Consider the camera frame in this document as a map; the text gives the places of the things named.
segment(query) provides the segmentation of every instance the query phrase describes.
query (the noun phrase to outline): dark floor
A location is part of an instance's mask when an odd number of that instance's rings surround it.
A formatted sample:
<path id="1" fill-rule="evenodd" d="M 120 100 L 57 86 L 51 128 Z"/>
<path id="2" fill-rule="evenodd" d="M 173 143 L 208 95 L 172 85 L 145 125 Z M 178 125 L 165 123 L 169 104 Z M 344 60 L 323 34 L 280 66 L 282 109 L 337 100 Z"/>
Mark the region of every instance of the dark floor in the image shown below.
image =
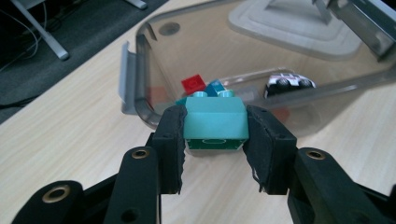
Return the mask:
<path id="1" fill-rule="evenodd" d="M 8 66 L 10 60 L 2 61 L 0 123 L 21 109 L 11 104 L 48 90 L 165 2 L 146 0 L 148 8 L 140 10 L 123 0 L 78 1 L 63 14 L 48 20 L 51 34 L 69 52 L 70 58 L 64 62 L 59 60 L 48 45 L 40 41 L 34 57 L 19 59 Z"/>

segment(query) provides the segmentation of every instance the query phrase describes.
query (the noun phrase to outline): wooden table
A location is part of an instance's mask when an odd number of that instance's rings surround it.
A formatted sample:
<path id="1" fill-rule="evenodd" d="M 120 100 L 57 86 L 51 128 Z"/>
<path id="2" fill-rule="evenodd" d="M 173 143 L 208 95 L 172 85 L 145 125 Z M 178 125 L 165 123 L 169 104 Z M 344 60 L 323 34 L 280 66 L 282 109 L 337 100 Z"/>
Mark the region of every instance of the wooden table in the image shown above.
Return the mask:
<path id="1" fill-rule="evenodd" d="M 172 0 L 155 13 L 198 3 Z M 120 50 L 136 27 L 0 126 L 0 222 L 48 183 L 88 188 L 114 175 L 152 132 L 120 112 Z M 367 91 L 298 147 L 330 152 L 356 182 L 384 194 L 396 183 L 396 85 Z M 186 156 L 180 195 L 163 196 L 163 223 L 291 223 L 286 196 L 259 194 L 243 152 Z"/>

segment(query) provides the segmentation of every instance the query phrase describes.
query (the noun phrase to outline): clear plastic bin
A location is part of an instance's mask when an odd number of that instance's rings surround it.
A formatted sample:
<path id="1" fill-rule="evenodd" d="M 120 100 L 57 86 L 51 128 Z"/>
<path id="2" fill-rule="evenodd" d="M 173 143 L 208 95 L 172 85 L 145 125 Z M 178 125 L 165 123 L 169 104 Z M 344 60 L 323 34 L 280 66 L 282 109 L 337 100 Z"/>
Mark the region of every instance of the clear plastic bin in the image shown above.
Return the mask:
<path id="1" fill-rule="evenodd" d="M 378 60 L 367 45 L 353 42 L 357 38 L 345 40 L 357 46 L 354 51 L 329 56 L 314 49 L 318 43 L 301 47 L 255 35 L 251 24 L 244 27 L 245 21 L 232 18 L 248 3 L 215 1 L 145 22 L 136 35 L 136 55 L 128 52 L 134 62 L 123 71 L 128 77 L 123 112 L 134 108 L 155 128 L 165 108 L 185 96 L 180 81 L 199 74 L 205 82 L 218 78 L 244 95 L 246 104 L 271 110 L 293 134 L 304 136 L 323 128 L 367 89 L 396 80 L 394 58 Z M 268 77 L 282 72 L 308 77 L 317 87 L 264 98 Z"/>

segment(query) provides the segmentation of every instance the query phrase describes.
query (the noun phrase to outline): toy car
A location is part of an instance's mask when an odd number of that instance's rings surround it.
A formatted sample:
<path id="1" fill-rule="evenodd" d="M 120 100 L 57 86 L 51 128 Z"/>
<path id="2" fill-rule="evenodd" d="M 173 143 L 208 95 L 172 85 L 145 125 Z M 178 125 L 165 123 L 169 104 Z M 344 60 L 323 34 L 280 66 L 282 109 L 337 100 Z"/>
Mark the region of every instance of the toy car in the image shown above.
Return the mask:
<path id="1" fill-rule="evenodd" d="M 293 73 L 277 73 L 270 76 L 265 86 L 264 98 L 285 92 L 315 87 L 315 83 L 307 77 Z"/>

